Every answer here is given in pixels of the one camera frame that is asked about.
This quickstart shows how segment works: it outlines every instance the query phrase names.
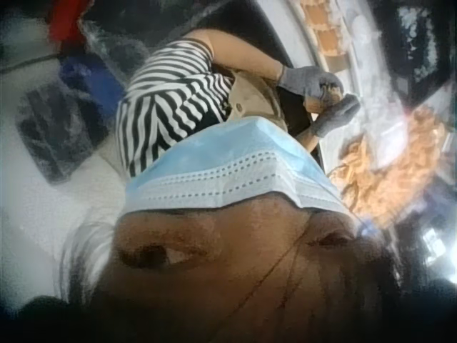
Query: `light blue mask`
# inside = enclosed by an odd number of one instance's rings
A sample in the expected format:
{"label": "light blue mask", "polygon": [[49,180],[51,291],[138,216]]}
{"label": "light blue mask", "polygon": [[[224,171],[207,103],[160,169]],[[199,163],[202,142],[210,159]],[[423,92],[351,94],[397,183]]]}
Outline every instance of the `light blue mask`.
{"label": "light blue mask", "polygon": [[219,208],[270,192],[299,208],[348,214],[311,155],[257,116],[212,126],[170,148],[127,186],[123,214]]}

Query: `gray glove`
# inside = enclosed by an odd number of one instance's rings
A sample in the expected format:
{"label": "gray glove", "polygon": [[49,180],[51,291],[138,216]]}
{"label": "gray glove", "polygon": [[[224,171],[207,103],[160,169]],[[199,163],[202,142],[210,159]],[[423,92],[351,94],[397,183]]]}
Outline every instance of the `gray glove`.
{"label": "gray glove", "polygon": [[339,87],[341,93],[344,93],[343,84],[339,78],[318,66],[304,66],[295,69],[284,66],[278,82],[278,86],[292,93],[314,98],[321,98],[324,84]]}
{"label": "gray glove", "polygon": [[360,109],[357,96],[347,94],[339,103],[327,108],[311,124],[311,131],[323,138],[330,131],[349,124]]}

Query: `eye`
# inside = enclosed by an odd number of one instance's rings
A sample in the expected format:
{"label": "eye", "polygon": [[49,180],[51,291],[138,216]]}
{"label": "eye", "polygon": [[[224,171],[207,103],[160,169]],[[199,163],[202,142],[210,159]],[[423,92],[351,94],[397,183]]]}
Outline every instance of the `eye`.
{"label": "eye", "polygon": [[143,247],[137,252],[119,251],[121,261],[132,268],[165,269],[189,260],[188,254],[160,245]]}

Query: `face mask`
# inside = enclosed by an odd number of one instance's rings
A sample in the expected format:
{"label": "face mask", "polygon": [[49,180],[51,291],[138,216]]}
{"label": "face mask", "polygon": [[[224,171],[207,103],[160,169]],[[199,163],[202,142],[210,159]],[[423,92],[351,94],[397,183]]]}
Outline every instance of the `face mask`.
{"label": "face mask", "polygon": [[257,116],[209,127],[170,148],[127,186],[122,214],[214,209],[270,192],[299,208],[348,214],[311,155]]}

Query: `black and white striped shirt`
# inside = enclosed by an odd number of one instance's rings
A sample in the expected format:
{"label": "black and white striped shirt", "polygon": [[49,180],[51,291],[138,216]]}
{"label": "black and white striped shirt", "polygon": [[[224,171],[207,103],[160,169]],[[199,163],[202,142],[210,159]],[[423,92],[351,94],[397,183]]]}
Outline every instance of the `black and white striped shirt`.
{"label": "black and white striped shirt", "polygon": [[116,120],[130,177],[182,139],[227,119],[233,80],[213,73],[212,59],[203,42],[180,39],[154,52],[134,74]]}

